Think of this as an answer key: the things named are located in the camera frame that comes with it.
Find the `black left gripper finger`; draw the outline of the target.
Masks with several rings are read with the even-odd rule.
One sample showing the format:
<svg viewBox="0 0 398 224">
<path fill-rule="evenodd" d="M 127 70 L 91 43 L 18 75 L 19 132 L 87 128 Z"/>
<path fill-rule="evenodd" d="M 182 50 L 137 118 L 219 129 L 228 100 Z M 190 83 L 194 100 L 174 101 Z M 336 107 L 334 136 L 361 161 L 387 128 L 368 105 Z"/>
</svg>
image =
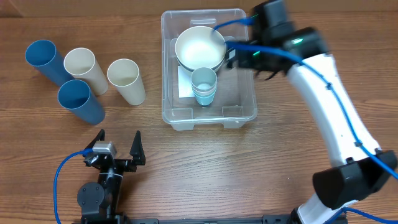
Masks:
<svg viewBox="0 0 398 224">
<path fill-rule="evenodd" d="M 130 155 L 137 166 L 144 166 L 146 164 L 146 157 L 144 154 L 141 132 L 136 131 L 136 135 L 134 136 L 134 140 L 131 146 Z"/>
<path fill-rule="evenodd" d="M 85 149 L 92 149 L 97 141 L 104 141 L 105 139 L 105 130 L 101 129 L 96 137 L 85 147 Z"/>
</svg>

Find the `dark blue bowl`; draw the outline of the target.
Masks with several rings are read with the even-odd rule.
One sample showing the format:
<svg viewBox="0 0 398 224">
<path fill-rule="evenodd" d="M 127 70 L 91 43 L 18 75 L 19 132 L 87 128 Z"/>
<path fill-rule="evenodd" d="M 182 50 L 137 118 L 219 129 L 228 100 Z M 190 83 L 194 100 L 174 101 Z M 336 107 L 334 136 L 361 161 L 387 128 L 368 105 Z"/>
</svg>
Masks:
<svg viewBox="0 0 398 224">
<path fill-rule="evenodd" d="M 183 67 L 186 71 L 188 72 L 193 72 L 194 70 L 198 68 L 210 68 L 217 72 L 223 62 L 224 59 L 221 58 L 212 58 L 212 57 L 195 57 L 195 58 L 183 58 L 179 59 L 177 58 L 178 63 L 180 64 L 181 67 Z"/>
</svg>

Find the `cream bowl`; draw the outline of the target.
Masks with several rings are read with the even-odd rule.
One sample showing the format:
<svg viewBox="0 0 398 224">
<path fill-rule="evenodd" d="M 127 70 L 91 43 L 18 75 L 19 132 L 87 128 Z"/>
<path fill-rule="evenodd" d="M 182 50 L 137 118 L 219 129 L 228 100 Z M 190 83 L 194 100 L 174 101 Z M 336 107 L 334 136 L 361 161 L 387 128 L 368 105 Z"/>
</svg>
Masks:
<svg viewBox="0 0 398 224">
<path fill-rule="evenodd" d="M 226 44 L 224 37 L 211 27 L 195 26 L 183 31 L 175 43 L 175 55 L 183 58 L 224 58 Z"/>
<path fill-rule="evenodd" d="M 221 68 L 221 66 L 222 66 L 223 64 L 221 63 L 221 64 L 219 64 L 217 67 L 214 67 L 214 68 L 212 68 L 212 70 L 214 70 L 215 72 L 217 72 L 220 68 Z M 192 72 L 193 72 L 193 70 L 190 70 L 190 69 L 188 69 L 187 67 L 184 67 L 183 65 L 181 65 L 181 64 L 179 64 L 178 65 L 186 74 L 188 74 L 188 75 L 192 75 Z"/>
</svg>

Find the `grey small cup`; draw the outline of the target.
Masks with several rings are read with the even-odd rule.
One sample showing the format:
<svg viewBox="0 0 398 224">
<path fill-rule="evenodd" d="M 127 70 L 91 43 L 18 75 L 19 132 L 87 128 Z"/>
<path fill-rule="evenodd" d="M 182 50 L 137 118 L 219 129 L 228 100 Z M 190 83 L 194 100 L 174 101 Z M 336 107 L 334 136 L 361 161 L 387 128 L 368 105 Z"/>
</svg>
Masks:
<svg viewBox="0 0 398 224">
<path fill-rule="evenodd" d="M 217 74 L 210 68 L 198 68 L 191 75 L 192 87 L 202 90 L 214 88 L 217 85 Z"/>
</svg>

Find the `pink small cup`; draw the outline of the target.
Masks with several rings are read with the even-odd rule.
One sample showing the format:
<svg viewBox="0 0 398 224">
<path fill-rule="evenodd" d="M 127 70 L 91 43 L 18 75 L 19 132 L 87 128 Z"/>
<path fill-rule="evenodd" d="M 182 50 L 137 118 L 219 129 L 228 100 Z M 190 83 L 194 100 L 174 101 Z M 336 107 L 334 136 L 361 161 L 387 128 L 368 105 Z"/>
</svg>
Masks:
<svg viewBox="0 0 398 224">
<path fill-rule="evenodd" d="M 216 87 L 214 87 L 214 88 L 210 88 L 210 89 L 206 89 L 206 90 L 202 90 L 202 89 L 199 89 L 199 88 L 192 88 L 192 92 L 196 92 L 196 93 L 211 93 L 211 92 L 214 92 L 214 91 L 216 91 Z"/>
</svg>

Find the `dark blue tumbler front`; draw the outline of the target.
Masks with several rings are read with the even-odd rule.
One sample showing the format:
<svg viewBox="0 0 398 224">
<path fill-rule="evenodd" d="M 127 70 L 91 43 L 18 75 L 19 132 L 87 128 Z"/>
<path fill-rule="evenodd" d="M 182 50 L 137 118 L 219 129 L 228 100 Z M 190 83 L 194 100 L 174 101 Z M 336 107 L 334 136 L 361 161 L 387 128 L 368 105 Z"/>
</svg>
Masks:
<svg viewBox="0 0 398 224">
<path fill-rule="evenodd" d="M 105 118 L 104 108 L 83 80 L 64 83 L 58 91 L 57 99 L 62 107 L 89 124 L 97 125 Z"/>
</svg>

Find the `clear plastic storage bin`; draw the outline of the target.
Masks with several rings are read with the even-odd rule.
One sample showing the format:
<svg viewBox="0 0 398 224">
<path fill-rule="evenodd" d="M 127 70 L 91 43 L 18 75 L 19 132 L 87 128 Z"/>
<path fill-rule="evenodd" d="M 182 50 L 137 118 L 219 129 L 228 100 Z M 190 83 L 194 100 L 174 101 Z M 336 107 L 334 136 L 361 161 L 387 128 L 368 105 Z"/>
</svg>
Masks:
<svg viewBox="0 0 398 224">
<path fill-rule="evenodd" d="M 238 8 L 165 11 L 162 14 L 162 118 L 175 130 L 193 130 L 196 124 L 240 128 L 257 116 L 251 70 L 228 69 L 222 65 L 216 73 L 218 83 L 214 100 L 208 106 L 198 104 L 195 96 L 178 96 L 179 63 L 175 55 L 178 36 L 194 26 L 214 27 L 244 17 L 246 13 Z"/>
</svg>

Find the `teal small cup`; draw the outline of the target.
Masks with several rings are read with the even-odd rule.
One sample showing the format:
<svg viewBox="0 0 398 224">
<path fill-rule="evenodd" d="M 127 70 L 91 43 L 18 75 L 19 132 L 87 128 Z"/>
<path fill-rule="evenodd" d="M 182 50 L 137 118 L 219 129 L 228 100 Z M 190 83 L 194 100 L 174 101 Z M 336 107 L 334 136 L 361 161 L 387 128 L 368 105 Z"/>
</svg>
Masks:
<svg viewBox="0 0 398 224">
<path fill-rule="evenodd" d="M 215 95 L 215 91 L 211 93 L 193 93 L 197 98 L 210 98 Z"/>
</svg>

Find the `light blue small cup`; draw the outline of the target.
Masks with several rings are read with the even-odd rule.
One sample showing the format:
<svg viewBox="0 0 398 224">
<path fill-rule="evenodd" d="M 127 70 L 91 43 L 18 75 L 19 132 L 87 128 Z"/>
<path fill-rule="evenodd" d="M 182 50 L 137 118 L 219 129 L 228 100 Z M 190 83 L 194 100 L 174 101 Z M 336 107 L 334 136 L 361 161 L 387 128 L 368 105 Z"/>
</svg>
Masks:
<svg viewBox="0 0 398 224">
<path fill-rule="evenodd" d="M 208 106 L 208 105 L 210 105 L 213 102 L 214 95 L 208 95 L 208 96 L 196 95 L 195 99 L 196 99 L 198 104 L 200 104 L 202 106 Z"/>
</svg>

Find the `cream tumbler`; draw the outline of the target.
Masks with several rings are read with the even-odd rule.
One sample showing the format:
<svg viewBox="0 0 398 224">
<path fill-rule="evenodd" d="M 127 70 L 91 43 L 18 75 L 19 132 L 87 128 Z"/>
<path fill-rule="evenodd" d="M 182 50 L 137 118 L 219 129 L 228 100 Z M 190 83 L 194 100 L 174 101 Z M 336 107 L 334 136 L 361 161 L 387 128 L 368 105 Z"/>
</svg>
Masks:
<svg viewBox="0 0 398 224">
<path fill-rule="evenodd" d="M 139 67 L 128 58 L 115 60 L 107 71 L 109 82 L 130 105 L 140 105 L 146 99 L 146 92 Z"/>
<path fill-rule="evenodd" d="M 63 65 L 74 78 L 85 81 L 95 95 L 107 92 L 108 81 L 90 49 L 79 47 L 69 51 Z"/>
</svg>

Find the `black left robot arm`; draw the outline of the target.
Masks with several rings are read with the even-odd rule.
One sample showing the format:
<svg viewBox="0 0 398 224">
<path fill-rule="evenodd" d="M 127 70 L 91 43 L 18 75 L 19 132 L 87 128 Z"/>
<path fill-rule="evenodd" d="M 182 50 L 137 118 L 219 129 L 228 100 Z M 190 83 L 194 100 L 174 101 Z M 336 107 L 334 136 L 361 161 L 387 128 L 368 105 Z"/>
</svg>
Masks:
<svg viewBox="0 0 398 224">
<path fill-rule="evenodd" d="M 130 223 L 123 212 L 117 212 L 123 174 L 135 172 L 146 164 L 141 132 L 137 131 L 130 149 L 130 159 L 116 158 L 113 142 L 105 140 L 105 130 L 85 147 L 84 163 L 99 170 L 98 180 L 84 184 L 77 193 L 81 207 L 81 223 Z"/>
</svg>

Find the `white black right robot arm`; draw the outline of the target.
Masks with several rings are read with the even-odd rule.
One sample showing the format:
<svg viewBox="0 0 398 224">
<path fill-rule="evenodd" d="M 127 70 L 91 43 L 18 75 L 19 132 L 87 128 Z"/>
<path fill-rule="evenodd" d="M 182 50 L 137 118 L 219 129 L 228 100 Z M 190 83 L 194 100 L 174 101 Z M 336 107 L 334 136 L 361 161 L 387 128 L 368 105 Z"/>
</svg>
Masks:
<svg viewBox="0 0 398 224">
<path fill-rule="evenodd" d="M 252 38 L 229 41 L 228 67 L 283 72 L 302 95 L 328 150 L 330 168 L 312 177 L 314 194 L 283 223 L 346 223 L 354 203 L 397 177 L 397 157 L 383 151 L 356 112 L 324 38 L 312 28 L 297 29 L 283 1 L 265 1 L 240 20 Z"/>
</svg>

